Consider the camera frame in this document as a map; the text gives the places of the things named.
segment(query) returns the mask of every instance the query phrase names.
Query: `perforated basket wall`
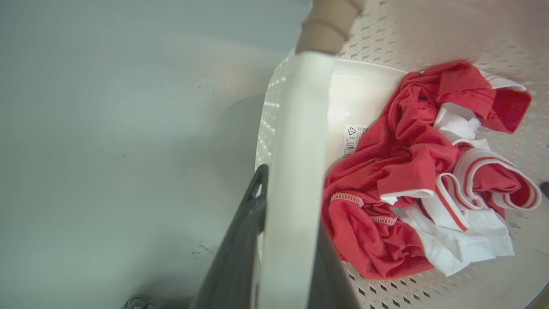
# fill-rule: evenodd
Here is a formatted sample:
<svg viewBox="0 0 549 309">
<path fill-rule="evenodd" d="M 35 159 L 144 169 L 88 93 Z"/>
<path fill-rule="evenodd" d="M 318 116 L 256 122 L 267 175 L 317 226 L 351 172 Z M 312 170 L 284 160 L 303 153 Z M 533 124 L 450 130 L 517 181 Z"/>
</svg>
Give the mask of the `perforated basket wall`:
<svg viewBox="0 0 549 309">
<path fill-rule="evenodd" d="M 467 59 L 528 87 L 533 102 L 514 135 L 481 137 L 534 182 L 549 181 L 549 2 L 515 0 L 371 0 L 357 19 L 341 59 L 404 71 Z M 270 162 L 283 61 L 263 109 L 256 164 Z M 449 278 L 435 270 L 397 280 L 365 280 L 349 264 L 349 280 L 364 308 L 524 308 L 549 275 L 549 203 L 508 212 L 515 257 L 476 263 Z"/>
</svg>

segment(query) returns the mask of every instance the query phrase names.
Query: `floor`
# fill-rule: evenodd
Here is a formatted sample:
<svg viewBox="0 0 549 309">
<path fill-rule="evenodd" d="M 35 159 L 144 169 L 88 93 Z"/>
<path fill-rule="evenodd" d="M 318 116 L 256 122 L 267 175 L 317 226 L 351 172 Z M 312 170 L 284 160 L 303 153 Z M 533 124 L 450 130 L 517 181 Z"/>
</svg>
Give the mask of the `floor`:
<svg viewBox="0 0 549 309">
<path fill-rule="evenodd" d="M 188 302 L 308 6 L 2 1 L 2 307 Z"/>
</svg>

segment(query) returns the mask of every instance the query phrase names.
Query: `white plastic basket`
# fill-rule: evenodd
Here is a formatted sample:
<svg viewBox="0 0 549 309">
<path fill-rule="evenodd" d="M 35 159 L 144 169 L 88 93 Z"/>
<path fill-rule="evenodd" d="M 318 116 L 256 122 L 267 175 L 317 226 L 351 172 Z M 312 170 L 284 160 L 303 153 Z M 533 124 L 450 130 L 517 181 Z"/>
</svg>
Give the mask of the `white plastic basket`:
<svg viewBox="0 0 549 309">
<path fill-rule="evenodd" d="M 370 1 L 338 55 L 330 85 L 325 172 L 341 155 L 346 124 L 370 125 L 406 71 L 467 59 L 528 87 L 533 102 L 514 135 L 484 130 L 490 146 L 534 182 L 549 180 L 549 8 L 543 1 Z M 256 166 L 271 163 L 289 56 L 267 90 Z M 317 139 L 316 132 L 309 132 Z M 366 280 L 345 267 L 364 308 L 525 308 L 549 281 L 549 201 L 507 212 L 516 256 L 476 263 L 446 278 L 435 270 Z"/>
</svg>

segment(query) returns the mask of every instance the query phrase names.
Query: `barcode label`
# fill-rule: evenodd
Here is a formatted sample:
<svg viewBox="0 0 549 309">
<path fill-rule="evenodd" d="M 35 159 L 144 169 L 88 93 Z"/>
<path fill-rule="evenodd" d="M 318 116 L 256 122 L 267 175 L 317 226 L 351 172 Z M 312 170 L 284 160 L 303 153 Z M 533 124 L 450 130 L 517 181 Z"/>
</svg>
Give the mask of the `barcode label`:
<svg viewBox="0 0 549 309">
<path fill-rule="evenodd" d="M 365 125 L 348 124 L 345 126 L 345 133 L 343 135 L 343 147 L 341 148 L 341 155 L 346 158 L 356 151 L 356 146 L 360 138 L 368 131 L 368 127 Z"/>
</svg>

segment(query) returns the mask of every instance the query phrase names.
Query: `tan handle grip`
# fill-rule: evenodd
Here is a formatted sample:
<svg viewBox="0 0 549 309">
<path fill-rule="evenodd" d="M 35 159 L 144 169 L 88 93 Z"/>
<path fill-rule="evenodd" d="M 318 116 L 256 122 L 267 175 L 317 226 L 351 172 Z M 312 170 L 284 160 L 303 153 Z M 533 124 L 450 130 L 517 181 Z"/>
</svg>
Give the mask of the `tan handle grip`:
<svg viewBox="0 0 549 309">
<path fill-rule="evenodd" d="M 349 40 L 355 19 L 365 0 L 313 0 L 312 10 L 301 26 L 295 53 L 318 51 L 337 54 Z"/>
</svg>

